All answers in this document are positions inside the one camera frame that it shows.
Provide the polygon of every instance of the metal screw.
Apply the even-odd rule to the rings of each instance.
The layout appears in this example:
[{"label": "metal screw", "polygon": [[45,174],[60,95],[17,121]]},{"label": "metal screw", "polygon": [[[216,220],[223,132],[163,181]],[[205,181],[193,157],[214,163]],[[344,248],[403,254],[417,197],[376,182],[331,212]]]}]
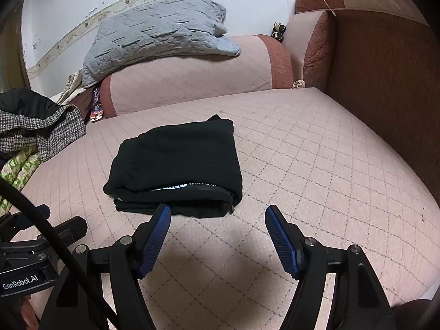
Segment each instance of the metal screw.
[{"label": "metal screw", "polygon": [[120,239],[120,242],[121,242],[121,244],[126,246],[127,244],[130,244],[132,240],[133,240],[133,238],[131,238],[130,236],[124,236]]},{"label": "metal screw", "polygon": [[351,251],[352,251],[353,253],[355,253],[355,254],[359,254],[359,253],[362,252],[362,248],[360,248],[360,246],[358,246],[357,244],[352,244],[352,245],[350,246],[350,249],[351,249]]},{"label": "metal screw", "polygon": [[313,237],[306,237],[304,239],[305,244],[307,244],[308,246],[313,247],[316,244],[316,239],[314,239]]},{"label": "metal screw", "polygon": [[79,246],[77,246],[75,248],[75,252],[78,254],[81,254],[81,253],[84,253],[86,249],[87,249],[87,247],[85,246],[85,244],[80,244]]}]

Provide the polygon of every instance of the gray quilted pillow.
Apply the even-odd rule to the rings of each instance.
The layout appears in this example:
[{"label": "gray quilted pillow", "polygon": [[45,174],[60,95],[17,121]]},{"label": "gray quilted pillow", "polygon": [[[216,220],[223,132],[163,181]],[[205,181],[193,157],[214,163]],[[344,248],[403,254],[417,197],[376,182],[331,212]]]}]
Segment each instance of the gray quilted pillow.
[{"label": "gray quilted pillow", "polygon": [[212,0],[166,0],[104,19],[83,63],[84,88],[124,65],[144,59],[189,55],[238,56],[223,35],[226,9]]}]

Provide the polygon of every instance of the blue rubber pad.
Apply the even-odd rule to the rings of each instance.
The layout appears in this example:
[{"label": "blue rubber pad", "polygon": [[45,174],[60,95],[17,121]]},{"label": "blue rubber pad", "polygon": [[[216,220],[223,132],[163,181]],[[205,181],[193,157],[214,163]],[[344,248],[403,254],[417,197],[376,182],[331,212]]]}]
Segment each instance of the blue rubber pad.
[{"label": "blue rubber pad", "polygon": [[168,206],[165,206],[151,231],[142,252],[142,264],[139,268],[142,277],[145,277],[147,273],[153,270],[170,224],[171,209]]},{"label": "blue rubber pad", "polygon": [[295,277],[299,273],[295,248],[270,207],[266,210],[265,222],[285,272]]}]

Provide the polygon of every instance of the white wall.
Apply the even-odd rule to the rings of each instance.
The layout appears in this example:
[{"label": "white wall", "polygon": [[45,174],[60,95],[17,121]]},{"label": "white wall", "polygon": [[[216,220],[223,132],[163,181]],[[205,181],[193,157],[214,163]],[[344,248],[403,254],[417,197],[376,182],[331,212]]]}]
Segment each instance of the white wall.
[{"label": "white wall", "polygon": [[[29,69],[57,44],[60,39],[85,19],[118,0],[25,0],[23,6],[22,39],[26,68]],[[227,8],[226,26],[229,34],[269,33],[261,31],[258,24],[286,22],[294,0],[215,0]],[[255,14],[258,6],[260,14]],[[51,96],[62,91],[67,76],[80,68],[94,32],[85,35],[81,42],[70,47],[48,65],[38,78],[31,78],[32,88]]]}]

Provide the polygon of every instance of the green and white cloth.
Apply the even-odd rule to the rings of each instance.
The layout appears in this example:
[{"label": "green and white cloth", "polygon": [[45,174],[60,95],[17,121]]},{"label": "green and white cloth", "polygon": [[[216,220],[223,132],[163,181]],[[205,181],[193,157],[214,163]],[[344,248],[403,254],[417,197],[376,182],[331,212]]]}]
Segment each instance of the green and white cloth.
[{"label": "green and white cloth", "polygon": [[[24,148],[3,166],[0,177],[5,179],[18,191],[21,191],[29,178],[41,164],[41,158],[35,148]],[[0,216],[9,212],[12,204],[0,198]]]}]

